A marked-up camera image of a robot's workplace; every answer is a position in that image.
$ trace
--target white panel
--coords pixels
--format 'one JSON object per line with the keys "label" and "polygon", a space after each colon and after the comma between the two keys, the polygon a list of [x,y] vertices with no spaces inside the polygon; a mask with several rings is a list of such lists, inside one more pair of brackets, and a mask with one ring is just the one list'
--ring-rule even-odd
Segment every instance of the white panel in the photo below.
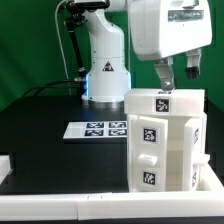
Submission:
{"label": "white panel", "polygon": [[183,148],[183,190],[196,190],[199,182],[199,166],[194,165],[201,153],[202,119],[191,118],[185,125]]}
{"label": "white panel", "polygon": [[131,189],[133,189],[133,180],[132,180],[132,176],[133,176],[133,151],[132,151],[132,126],[131,126],[131,122],[132,120],[135,120],[136,116],[134,115],[128,115],[127,116],[127,178],[128,178],[128,187],[129,187],[129,191],[131,191]]}
{"label": "white panel", "polygon": [[[133,191],[165,191],[167,120],[135,116],[130,125]],[[143,157],[150,163],[139,162]]]}
{"label": "white panel", "polygon": [[153,116],[201,117],[204,90],[132,89],[125,95],[125,113]]}
{"label": "white panel", "polygon": [[203,113],[203,117],[202,117],[202,136],[201,136],[201,153],[205,153],[206,128],[207,128],[207,114]]}
{"label": "white panel", "polygon": [[181,191],[183,151],[167,151],[166,191]]}
{"label": "white panel", "polygon": [[224,191],[113,194],[113,218],[224,216]]}

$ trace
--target black cable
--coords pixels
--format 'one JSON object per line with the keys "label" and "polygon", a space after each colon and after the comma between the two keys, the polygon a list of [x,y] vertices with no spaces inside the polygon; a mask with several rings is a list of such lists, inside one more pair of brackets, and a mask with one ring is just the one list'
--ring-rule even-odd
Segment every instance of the black cable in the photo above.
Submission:
{"label": "black cable", "polygon": [[[74,53],[75,53],[75,56],[76,56],[79,76],[81,78],[84,78],[86,76],[87,72],[86,72],[86,69],[85,69],[85,67],[83,65],[83,61],[82,61],[82,57],[81,57],[81,53],[80,53],[80,49],[79,49],[79,45],[78,45],[75,29],[80,26],[80,23],[83,24],[83,20],[84,19],[85,19],[84,16],[79,15],[77,17],[77,14],[75,14],[75,15],[72,15],[70,18],[65,20],[65,25],[66,25],[66,27],[68,29],[68,32],[69,32],[69,35],[70,35],[70,39],[72,41],[73,50],[74,50]],[[85,83],[84,82],[80,83],[80,86],[82,88],[79,89],[78,96],[81,99],[82,95],[86,91]]]}
{"label": "black cable", "polygon": [[29,90],[27,90],[24,94],[23,94],[23,96],[22,97],[26,97],[26,95],[28,94],[28,93],[30,93],[30,92],[32,92],[32,91],[34,91],[34,90],[40,90],[41,89],[41,91],[43,91],[43,90],[45,90],[45,89],[79,89],[80,87],[78,87],[78,86],[75,86],[75,87],[69,87],[69,86],[65,86],[65,87],[56,87],[56,86],[45,86],[45,87],[43,87],[43,86],[39,86],[39,87],[34,87],[34,88],[31,88],[31,89],[29,89]]}
{"label": "black cable", "polygon": [[65,79],[61,81],[55,81],[55,82],[50,82],[42,87],[39,87],[38,90],[33,94],[33,96],[37,96],[42,92],[46,87],[54,86],[54,85],[59,85],[59,84],[64,84],[64,83],[74,83],[74,80],[72,79]]}

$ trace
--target white plastic block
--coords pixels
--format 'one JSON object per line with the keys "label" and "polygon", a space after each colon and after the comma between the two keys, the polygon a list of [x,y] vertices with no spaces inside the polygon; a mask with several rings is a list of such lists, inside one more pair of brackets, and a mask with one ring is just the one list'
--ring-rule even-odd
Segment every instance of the white plastic block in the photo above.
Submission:
{"label": "white plastic block", "polygon": [[224,216],[224,191],[113,194],[113,219]]}
{"label": "white plastic block", "polygon": [[11,171],[9,156],[0,156],[0,184]]}
{"label": "white plastic block", "polygon": [[201,153],[205,153],[206,129],[207,129],[207,114],[203,113],[203,116],[202,116],[202,133],[201,133]]}
{"label": "white plastic block", "polygon": [[75,220],[75,195],[0,196],[0,221]]}
{"label": "white plastic block", "polygon": [[183,146],[183,191],[196,190],[199,183],[200,166],[209,156],[201,153],[203,125],[201,118],[191,118],[185,125]]}
{"label": "white plastic block", "polygon": [[132,116],[129,153],[132,153],[131,191],[165,191],[167,120]]}
{"label": "white plastic block", "polygon": [[130,115],[201,117],[204,90],[132,89],[125,95],[125,113]]}

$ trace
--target cable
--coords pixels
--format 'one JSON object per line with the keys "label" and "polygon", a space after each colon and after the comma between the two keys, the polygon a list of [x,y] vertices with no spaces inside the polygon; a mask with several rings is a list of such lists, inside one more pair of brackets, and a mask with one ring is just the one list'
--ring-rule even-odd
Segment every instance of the cable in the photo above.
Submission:
{"label": "cable", "polygon": [[46,87],[50,87],[50,86],[54,86],[54,85],[58,85],[58,84],[64,84],[64,83],[74,83],[74,80],[71,79],[65,79],[65,80],[60,80],[60,81],[55,81],[55,82],[50,82],[42,87],[40,87],[33,95],[37,96],[40,94],[40,92],[42,92]]}
{"label": "cable", "polygon": [[32,92],[32,91],[34,91],[34,90],[38,90],[38,89],[42,89],[41,91],[43,91],[43,90],[45,90],[45,89],[79,89],[79,87],[78,86],[76,86],[76,87],[70,87],[70,86],[65,86],[65,87],[56,87],[56,86],[45,86],[44,88],[42,87],[42,86],[39,86],[39,87],[34,87],[34,88],[31,88],[31,89],[29,89],[29,90],[27,90],[24,94],[23,94],[23,96],[22,96],[22,98],[23,97],[26,97],[26,95],[28,94],[28,93],[30,93],[30,92]]}
{"label": "cable", "polygon": [[60,50],[61,50],[61,55],[62,55],[62,60],[63,60],[63,64],[64,64],[64,69],[65,69],[65,75],[66,75],[66,78],[69,79],[69,74],[68,74],[68,69],[67,69],[67,64],[66,64],[64,49],[63,49],[63,46],[62,46],[61,35],[60,35],[60,30],[59,30],[59,25],[58,25],[58,11],[59,11],[61,5],[64,4],[65,2],[67,2],[67,0],[62,0],[57,5],[56,10],[55,10],[54,17],[55,17],[55,26],[56,26],[56,31],[57,31],[58,42],[59,42],[59,46],[60,46]]}

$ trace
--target robot logo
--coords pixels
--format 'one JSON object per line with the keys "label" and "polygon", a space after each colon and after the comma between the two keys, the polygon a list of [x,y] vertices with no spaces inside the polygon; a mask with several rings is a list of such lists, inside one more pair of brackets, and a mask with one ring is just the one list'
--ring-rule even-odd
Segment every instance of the robot logo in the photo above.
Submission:
{"label": "robot logo", "polygon": [[105,65],[105,67],[103,68],[103,72],[113,72],[114,69],[111,65],[111,63],[108,61]]}

